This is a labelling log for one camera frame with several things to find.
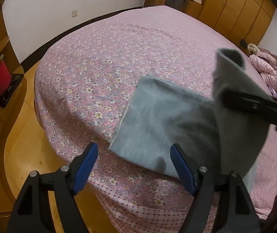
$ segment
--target metal screw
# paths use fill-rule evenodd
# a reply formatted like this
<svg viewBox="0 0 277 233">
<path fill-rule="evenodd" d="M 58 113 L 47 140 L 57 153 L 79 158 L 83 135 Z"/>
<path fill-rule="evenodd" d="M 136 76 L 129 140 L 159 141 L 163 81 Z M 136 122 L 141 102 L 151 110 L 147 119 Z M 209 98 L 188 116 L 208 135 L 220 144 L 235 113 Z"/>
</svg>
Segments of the metal screw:
<svg viewBox="0 0 277 233">
<path fill-rule="evenodd" d="M 199 171 L 206 173 L 209 169 L 206 166 L 200 166 Z"/>
<path fill-rule="evenodd" d="M 231 175 L 233 176 L 233 177 L 237 177 L 238 176 L 238 172 L 236 172 L 236 171 L 233 171 L 232 173 L 231 173 Z"/>
<path fill-rule="evenodd" d="M 69 169 L 69 166 L 68 166 L 68 165 L 64 165 L 64 166 L 61 167 L 61 171 L 62 171 L 62 172 L 67 172 L 68 169 Z"/>
<path fill-rule="evenodd" d="M 29 175 L 31 177 L 35 177 L 37 175 L 37 171 L 31 171 Z"/>
</svg>

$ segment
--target wall outlet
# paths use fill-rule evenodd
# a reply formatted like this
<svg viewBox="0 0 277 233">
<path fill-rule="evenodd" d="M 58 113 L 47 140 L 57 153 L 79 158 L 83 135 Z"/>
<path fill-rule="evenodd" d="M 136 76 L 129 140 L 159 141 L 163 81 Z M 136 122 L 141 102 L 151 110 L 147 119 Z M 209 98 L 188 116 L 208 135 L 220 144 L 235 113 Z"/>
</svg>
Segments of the wall outlet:
<svg viewBox="0 0 277 233">
<path fill-rule="evenodd" d="M 77 17 L 77 16 L 78 16 L 78 10 L 73 10 L 72 17 Z"/>
</svg>

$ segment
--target gray towel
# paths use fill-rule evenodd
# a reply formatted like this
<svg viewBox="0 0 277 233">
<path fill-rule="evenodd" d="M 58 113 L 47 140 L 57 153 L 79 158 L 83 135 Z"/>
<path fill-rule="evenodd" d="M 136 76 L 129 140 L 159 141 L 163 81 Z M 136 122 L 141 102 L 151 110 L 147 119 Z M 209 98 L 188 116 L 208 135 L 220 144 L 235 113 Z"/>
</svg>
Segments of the gray towel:
<svg viewBox="0 0 277 233">
<path fill-rule="evenodd" d="M 199 165 L 220 172 L 213 102 L 153 76 L 143 76 L 109 149 L 145 168 L 178 177 L 170 147 L 179 143 Z"/>
<path fill-rule="evenodd" d="M 216 174 L 238 171 L 250 191 L 268 123 L 225 109 L 220 101 L 225 89 L 269 98 L 244 72 L 244 60 L 235 50 L 217 52 L 214 101 L 168 81 L 143 76 L 109 149 L 137 165 L 178 177 L 169 151 L 172 144 L 179 143 L 186 155 Z"/>
</svg>

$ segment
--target pink checkered sheet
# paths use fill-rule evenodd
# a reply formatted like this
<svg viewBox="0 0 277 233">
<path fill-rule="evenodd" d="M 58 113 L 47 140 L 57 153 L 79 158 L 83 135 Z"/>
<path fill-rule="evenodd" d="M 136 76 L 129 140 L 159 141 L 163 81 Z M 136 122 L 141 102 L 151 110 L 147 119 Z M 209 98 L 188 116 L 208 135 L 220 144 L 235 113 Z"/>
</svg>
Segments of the pink checkered sheet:
<svg viewBox="0 0 277 233">
<path fill-rule="evenodd" d="M 150 74 L 211 97 L 215 52 L 221 47 L 238 50 L 200 21 L 157 6 L 87 25 L 55 43 L 41 60 L 35 78 L 37 117 L 68 163 L 89 142 L 99 145 L 88 184 L 119 232 L 178 232 L 193 201 L 179 180 L 107 150 L 136 84 Z M 242 55 L 247 74 L 270 94 Z M 271 126 L 251 193 L 260 217 L 269 214 L 276 194 L 277 132 Z M 216 209 L 212 206 L 206 232 Z"/>
</svg>

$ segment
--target wooden floor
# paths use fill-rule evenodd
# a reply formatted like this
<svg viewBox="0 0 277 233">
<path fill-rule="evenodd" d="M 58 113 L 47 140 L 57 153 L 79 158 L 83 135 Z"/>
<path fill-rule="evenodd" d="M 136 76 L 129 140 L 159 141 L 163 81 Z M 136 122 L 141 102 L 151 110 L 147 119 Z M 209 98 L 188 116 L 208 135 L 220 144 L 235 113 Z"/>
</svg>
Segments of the wooden floor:
<svg viewBox="0 0 277 233">
<path fill-rule="evenodd" d="M 4 152 L 4 166 L 12 193 L 18 196 L 29 173 L 37 170 L 40 174 L 56 171 L 65 162 L 50 146 L 44 130 L 38 124 L 34 111 L 34 76 L 38 63 L 25 77 L 27 93 L 21 112 L 9 134 Z M 81 215 L 92 233 L 117 233 L 92 190 L 86 185 L 76 197 Z M 54 192 L 49 192 L 50 207 L 56 232 L 64 232 Z"/>
</svg>

